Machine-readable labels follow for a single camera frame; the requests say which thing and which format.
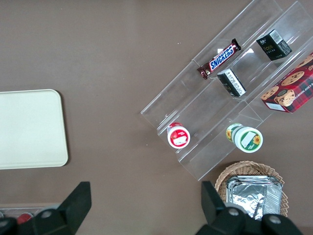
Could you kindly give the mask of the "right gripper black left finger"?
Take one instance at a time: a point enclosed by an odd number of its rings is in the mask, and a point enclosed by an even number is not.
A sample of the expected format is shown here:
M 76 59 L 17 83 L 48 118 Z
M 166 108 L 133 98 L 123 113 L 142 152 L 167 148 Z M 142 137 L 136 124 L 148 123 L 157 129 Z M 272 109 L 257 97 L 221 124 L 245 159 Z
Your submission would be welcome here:
M 91 209 L 90 182 L 81 182 L 56 208 L 18 226 L 20 235 L 74 235 Z

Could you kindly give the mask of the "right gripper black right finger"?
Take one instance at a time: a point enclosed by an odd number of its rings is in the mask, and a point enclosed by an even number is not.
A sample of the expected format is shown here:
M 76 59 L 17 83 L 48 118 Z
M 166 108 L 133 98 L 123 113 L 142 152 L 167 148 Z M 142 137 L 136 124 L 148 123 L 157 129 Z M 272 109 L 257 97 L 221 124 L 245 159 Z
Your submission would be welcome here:
M 210 181 L 201 183 L 201 207 L 207 224 L 198 235 L 240 235 L 245 225 L 245 214 L 234 207 L 226 207 Z

